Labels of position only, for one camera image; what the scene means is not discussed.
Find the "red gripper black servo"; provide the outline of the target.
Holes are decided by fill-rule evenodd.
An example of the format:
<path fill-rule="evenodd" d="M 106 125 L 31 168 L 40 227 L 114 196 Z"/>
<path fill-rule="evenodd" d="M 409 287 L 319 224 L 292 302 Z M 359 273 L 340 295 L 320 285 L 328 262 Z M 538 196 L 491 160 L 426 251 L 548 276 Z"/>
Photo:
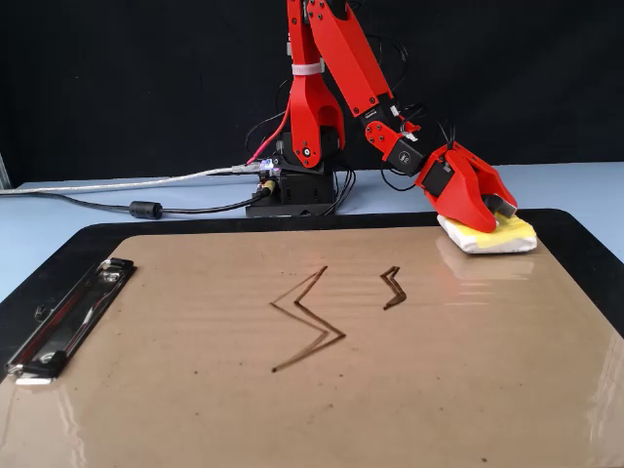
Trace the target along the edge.
<path fill-rule="evenodd" d="M 513 217 L 518 203 L 499 172 L 459 143 L 434 150 L 416 178 L 435 211 L 480 232 L 492 232 L 494 215 Z"/>

